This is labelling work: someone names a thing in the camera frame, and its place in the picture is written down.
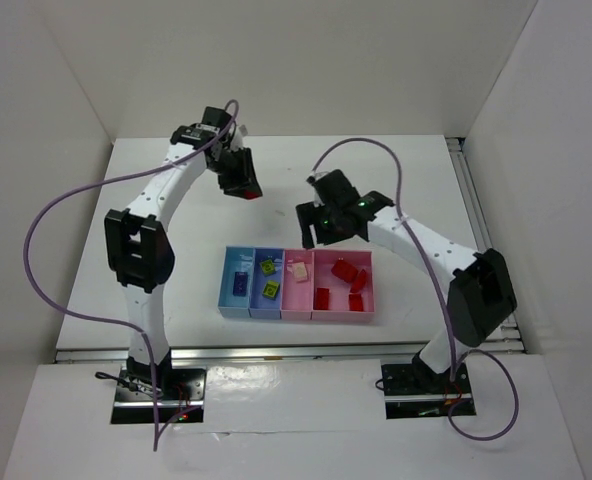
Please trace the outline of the red green white lego stack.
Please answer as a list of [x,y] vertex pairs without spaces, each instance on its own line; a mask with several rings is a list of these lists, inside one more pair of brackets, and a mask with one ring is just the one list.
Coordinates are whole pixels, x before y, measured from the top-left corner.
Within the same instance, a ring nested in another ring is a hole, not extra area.
[[254,200],[254,199],[260,198],[262,196],[263,196],[263,194],[257,190],[245,190],[242,193],[242,198],[245,200]]

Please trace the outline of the red rounded lego brick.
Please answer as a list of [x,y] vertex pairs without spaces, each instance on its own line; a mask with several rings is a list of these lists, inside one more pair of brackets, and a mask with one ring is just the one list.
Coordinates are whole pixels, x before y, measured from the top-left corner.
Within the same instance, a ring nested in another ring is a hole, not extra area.
[[333,264],[331,273],[343,282],[351,284],[356,279],[359,271],[352,263],[343,258],[339,258]]

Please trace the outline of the red arched lego cap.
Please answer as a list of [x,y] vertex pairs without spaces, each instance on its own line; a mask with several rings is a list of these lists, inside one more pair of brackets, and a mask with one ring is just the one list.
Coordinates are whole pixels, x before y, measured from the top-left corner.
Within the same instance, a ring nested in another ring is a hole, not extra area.
[[369,281],[369,273],[367,270],[365,269],[361,269],[356,277],[354,278],[351,287],[350,287],[350,293],[351,294],[359,294],[361,293],[365,287],[367,286]]

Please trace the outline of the red rectangular lego brick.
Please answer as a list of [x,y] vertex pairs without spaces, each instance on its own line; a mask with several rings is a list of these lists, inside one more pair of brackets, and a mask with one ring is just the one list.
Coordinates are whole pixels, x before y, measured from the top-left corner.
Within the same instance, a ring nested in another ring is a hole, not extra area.
[[330,307],[330,289],[317,287],[314,295],[314,310],[327,311]]

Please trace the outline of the green square lego brick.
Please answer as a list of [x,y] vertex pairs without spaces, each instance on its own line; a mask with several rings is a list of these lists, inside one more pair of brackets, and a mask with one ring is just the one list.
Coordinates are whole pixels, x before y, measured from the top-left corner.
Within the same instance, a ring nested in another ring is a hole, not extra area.
[[265,276],[273,275],[277,272],[276,262],[272,258],[265,258],[259,262],[261,272]]

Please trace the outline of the red curved lego brick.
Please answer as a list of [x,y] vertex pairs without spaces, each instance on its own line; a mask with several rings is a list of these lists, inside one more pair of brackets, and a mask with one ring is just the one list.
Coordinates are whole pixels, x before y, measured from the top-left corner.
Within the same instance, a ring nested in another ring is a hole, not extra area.
[[364,302],[360,293],[350,293],[348,296],[349,310],[352,312],[364,312]]

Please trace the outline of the lime green lego brick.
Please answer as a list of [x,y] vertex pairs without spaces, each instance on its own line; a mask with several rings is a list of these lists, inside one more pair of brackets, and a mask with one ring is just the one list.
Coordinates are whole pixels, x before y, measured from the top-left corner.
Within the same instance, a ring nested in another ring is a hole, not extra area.
[[280,283],[275,280],[268,280],[261,291],[264,298],[275,300],[278,297],[280,291]]

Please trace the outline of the purple lego brick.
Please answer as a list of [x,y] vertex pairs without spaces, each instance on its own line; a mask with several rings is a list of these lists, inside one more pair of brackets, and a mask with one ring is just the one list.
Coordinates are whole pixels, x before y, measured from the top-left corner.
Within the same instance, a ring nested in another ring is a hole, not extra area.
[[232,295],[236,297],[245,297],[247,295],[249,274],[243,271],[234,273],[232,284]]

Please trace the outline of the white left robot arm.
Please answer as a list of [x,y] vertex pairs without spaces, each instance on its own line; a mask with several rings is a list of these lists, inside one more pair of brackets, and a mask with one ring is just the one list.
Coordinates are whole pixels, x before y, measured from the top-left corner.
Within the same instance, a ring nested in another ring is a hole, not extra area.
[[130,340],[128,375],[161,391],[172,383],[171,347],[164,326],[164,288],[175,266],[167,235],[171,219],[192,184],[205,172],[217,177],[227,196],[255,200],[262,195],[252,153],[243,144],[234,116],[237,104],[208,107],[202,119],[171,135],[161,166],[125,208],[104,218],[110,269],[125,294]]

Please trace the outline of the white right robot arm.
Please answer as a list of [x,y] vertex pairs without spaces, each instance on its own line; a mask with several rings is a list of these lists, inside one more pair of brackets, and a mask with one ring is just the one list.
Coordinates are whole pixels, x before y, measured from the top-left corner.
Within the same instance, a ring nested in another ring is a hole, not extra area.
[[479,252],[447,239],[382,193],[360,194],[339,169],[313,173],[307,182],[314,198],[296,207],[304,248],[359,237],[429,276],[444,327],[413,359],[423,381],[454,377],[466,354],[516,310],[508,267],[497,250]]

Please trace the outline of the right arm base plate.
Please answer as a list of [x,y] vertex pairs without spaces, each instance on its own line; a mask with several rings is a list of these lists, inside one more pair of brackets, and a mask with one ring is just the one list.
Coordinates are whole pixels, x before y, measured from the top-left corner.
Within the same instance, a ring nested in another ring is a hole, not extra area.
[[458,368],[454,381],[449,379],[449,372],[421,380],[411,363],[382,364],[381,378],[374,386],[384,395],[388,420],[447,417],[452,406],[456,406],[454,416],[476,415],[464,364]]

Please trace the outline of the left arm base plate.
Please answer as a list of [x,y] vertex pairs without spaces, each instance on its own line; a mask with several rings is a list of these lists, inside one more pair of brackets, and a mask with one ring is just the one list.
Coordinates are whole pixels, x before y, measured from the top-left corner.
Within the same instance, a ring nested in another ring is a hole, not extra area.
[[[141,380],[127,374],[122,368],[117,375],[109,375],[115,382],[110,423],[113,425],[152,424],[153,389]],[[198,368],[174,369],[167,384],[157,388],[160,423],[177,416],[174,423],[202,423],[207,370]]]

